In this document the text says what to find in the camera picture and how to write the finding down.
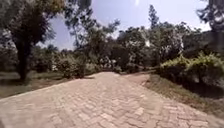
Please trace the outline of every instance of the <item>green hedge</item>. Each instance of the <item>green hedge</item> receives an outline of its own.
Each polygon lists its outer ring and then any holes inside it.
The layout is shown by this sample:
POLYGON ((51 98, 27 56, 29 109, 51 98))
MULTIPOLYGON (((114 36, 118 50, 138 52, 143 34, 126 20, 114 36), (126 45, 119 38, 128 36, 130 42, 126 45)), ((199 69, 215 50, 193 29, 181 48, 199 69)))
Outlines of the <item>green hedge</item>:
POLYGON ((224 61, 214 54, 200 53, 197 58, 182 55, 169 60, 157 69, 161 75, 173 81, 188 81, 207 86, 221 86, 224 77, 224 61))

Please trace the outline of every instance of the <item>grass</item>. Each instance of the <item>grass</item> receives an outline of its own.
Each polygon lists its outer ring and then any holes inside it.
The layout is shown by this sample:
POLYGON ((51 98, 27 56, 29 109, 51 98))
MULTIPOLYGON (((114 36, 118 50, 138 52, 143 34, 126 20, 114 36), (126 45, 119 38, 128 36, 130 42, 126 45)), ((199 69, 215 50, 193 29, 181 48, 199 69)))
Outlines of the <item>grass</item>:
POLYGON ((21 83, 18 80, 19 76, 17 73, 0 72, 0 98, 17 95, 68 81, 68 79, 64 79, 60 73, 56 72, 31 72, 28 77, 29 79, 25 83, 21 83))
POLYGON ((224 98, 207 98, 185 89, 182 85, 173 83, 157 74, 150 74, 145 85, 150 90, 170 99, 187 104, 193 108, 224 119, 224 98))

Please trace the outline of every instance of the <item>shrub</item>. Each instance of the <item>shrub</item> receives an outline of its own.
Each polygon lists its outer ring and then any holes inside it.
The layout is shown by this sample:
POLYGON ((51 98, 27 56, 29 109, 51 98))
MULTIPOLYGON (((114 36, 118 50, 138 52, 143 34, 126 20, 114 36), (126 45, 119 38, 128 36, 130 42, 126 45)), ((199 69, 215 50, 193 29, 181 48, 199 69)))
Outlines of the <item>shrub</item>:
POLYGON ((188 63, 189 60, 181 55, 174 60, 169 60, 163 63, 159 68, 159 72, 165 77, 176 81, 177 79, 181 79, 183 77, 185 74, 184 70, 186 69, 188 63))
POLYGON ((100 71, 100 67, 96 64, 86 64, 85 75, 91 75, 100 71))
POLYGON ((113 71, 116 72, 116 73, 121 73, 121 72, 122 72, 122 69, 121 69, 120 66, 115 66, 115 67, 113 68, 113 71))
POLYGON ((206 85, 220 85, 224 76, 224 62, 214 54, 200 53, 198 58, 191 59, 185 70, 189 80, 206 85))
POLYGON ((139 66, 134 63, 128 63, 127 64, 127 72, 128 73, 136 73, 139 72, 139 66))
POLYGON ((59 59, 57 68, 61 71, 65 78, 71 78, 75 76, 76 78, 83 78, 85 76, 85 61, 72 56, 67 56, 59 59))
POLYGON ((39 59, 35 65, 35 70, 38 73, 47 72, 49 70, 49 64, 45 60, 39 59))
POLYGON ((75 75, 76 72, 76 60, 73 57, 65 57, 60 59, 57 68, 60 72, 63 73, 65 78, 71 78, 75 75))
POLYGON ((181 55, 163 63, 157 72, 173 81, 219 86, 224 76, 224 62, 214 54, 200 53, 193 59, 187 59, 181 55))

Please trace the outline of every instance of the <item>brick path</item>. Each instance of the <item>brick path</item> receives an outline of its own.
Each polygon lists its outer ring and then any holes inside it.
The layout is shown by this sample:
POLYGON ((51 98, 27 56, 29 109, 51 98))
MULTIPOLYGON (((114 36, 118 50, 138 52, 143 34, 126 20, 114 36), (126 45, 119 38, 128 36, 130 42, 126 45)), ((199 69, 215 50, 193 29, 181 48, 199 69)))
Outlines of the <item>brick path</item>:
POLYGON ((137 86, 137 80, 114 73, 93 77, 0 100, 0 127, 224 128, 222 120, 137 86))

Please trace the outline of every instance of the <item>tree trunk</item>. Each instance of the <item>tree trunk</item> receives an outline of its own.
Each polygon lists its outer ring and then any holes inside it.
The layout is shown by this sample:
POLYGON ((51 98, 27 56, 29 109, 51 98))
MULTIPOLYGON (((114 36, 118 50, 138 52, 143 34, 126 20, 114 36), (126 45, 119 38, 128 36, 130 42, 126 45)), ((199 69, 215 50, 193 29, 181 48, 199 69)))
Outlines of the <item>tree trunk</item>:
POLYGON ((28 73, 28 57, 31 53, 31 46, 17 45, 17 57, 18 57, 18 74, 20 75, 20 80, 25 81, 28 73))

